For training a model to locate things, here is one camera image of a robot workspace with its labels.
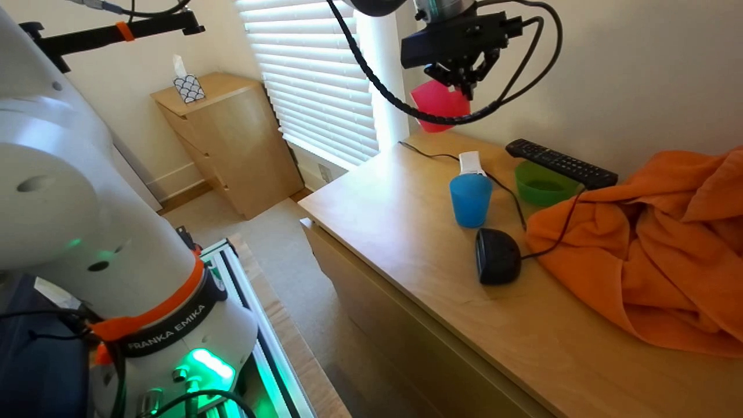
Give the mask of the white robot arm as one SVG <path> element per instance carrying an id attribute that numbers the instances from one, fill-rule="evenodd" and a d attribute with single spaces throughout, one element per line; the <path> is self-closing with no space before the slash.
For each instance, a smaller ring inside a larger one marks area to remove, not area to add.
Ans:
<path id="1" fill-rule="evenodd" d="M 187 11 L 38 37 L 2 21 L 2 418 L 258 418 L 246 285 L 159 219 L 56 61 L 182 27 Z"/>

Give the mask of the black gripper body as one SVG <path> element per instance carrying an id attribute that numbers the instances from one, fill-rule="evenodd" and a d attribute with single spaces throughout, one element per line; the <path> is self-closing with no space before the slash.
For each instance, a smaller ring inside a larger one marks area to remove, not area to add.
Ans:
<path id="1" fill-rule="evenodd" d="M 505 15 L 504 11 L 430 22 L 402 39 L 402 64 L 423 68 L 435 80 L 463 88 L 463 75 L 477 71 L 482 80 L 498 61 L 498 51 L 513 37 L 520 37 L 523 27 L 520 15 Z"/>

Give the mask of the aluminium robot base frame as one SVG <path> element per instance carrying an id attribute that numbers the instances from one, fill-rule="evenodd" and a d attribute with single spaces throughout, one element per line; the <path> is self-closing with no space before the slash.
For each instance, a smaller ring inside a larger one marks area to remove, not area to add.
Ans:
<path id="1" fill-rule="evenodd" d="M 187 349 L 170 372 L 170 388 L 153 386 L 136 418 L 316 418 L 235 242 L 213 242 L 202 259 L 227 291 L 216 308 L 225 331 L 209 329 Z"/>

